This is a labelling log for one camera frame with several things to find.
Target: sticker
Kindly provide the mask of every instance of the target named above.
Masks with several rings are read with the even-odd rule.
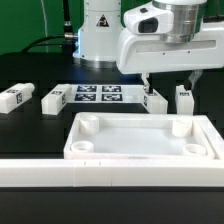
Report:
[[[78,86],[77,92],[96,92],[97,86]]]
[[[104,15],[101,16],[99,22],[97,23],[96,26],[99,26],[99,27],[109,27],[109,24],[107,22],[107,19]]]
[[[103,86],[102,92],[121,92],[121,86]]]
[[[180,95],[181,95],[181,96],[190,96],[190,93],[181,92]]]
[[[62,105],[65,105],[65,103],[66,103],[66,98],[65,98],[65,94],[62,96]]]
[[[17,93],[19,90],[16,89],[9,89],[6,93]]]
[[[144,96],[144,105],[147,107],[148,105],[148,98],[146,96]]]
[[[96,94],[76,94],[75,101],[96,101]]]
[[[17,100],[17,104],[19,104],[23,101],[22,93],[19,93],[16,95],[16,100]]]
[[[62,91],[53,91],[51,94],[59,96],[62,94]]]
[[[122,94],[102,94],[102,101],[123,101]]]
[[[156,93],[148,93],[149,96],[158,96]]]

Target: robot logo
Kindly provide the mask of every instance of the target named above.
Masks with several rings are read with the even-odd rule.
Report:
[[[107,19],[105,17],[105,15],[102,15],[99,22],[97,23],[96,26],[99,26],[99,27],[109,27],[109,24],[107,22]]]

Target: black table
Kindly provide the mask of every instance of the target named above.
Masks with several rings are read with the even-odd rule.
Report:
[[[176,113],[175,87],[189,72],[153,74],[153,87]],[[140,104],[68,104],[58,116],[41,113],[41,99],[57,84],[142,84],[139,75],[72,64],[61,54],[0,57],[0,92],[32,82],[31,100],[0,115],[1,159],[63,158],[78,112],[147,113]],[[193,92],[195,114],[207,115],[224,137],[224,72],[208,70]],[[0,223],[223,223],[223,188],[1,188]]]

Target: green wall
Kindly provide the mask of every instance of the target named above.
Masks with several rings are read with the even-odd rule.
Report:
[[[49,35],[63,33],[62,0],[44,2]],[[147,2],[148,0],[122,0],[122,13]],[[215,2],[216,0],[208,0],[206,15],[216,14]],[[224,13],[224,1],[221,2],[221,11]],[[77,30],[83,21],[83,0],[70,0],[70,5],[73,26]],[[0,15],[0,54],[18,52],[32,41],[45,36],[41,0],[0,0]]]

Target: small white block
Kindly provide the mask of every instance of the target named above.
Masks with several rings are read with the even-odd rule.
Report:
[[[41,100],[42,113],[57,115],[67,104],[71,96],[72,87],[69,84],[57,85],[47,96]]]
[[[32,83],[18,83],[0,94],[0,113],[8,114],[32,97]]]
[[[190,90],[186,91],[183,85],[177,86],[175,100],[177,114],[193,115],[194,98]]]
[[[142,104],[150,114],[167,114],[168,102],[156,90],[152,94],[143,91]]]

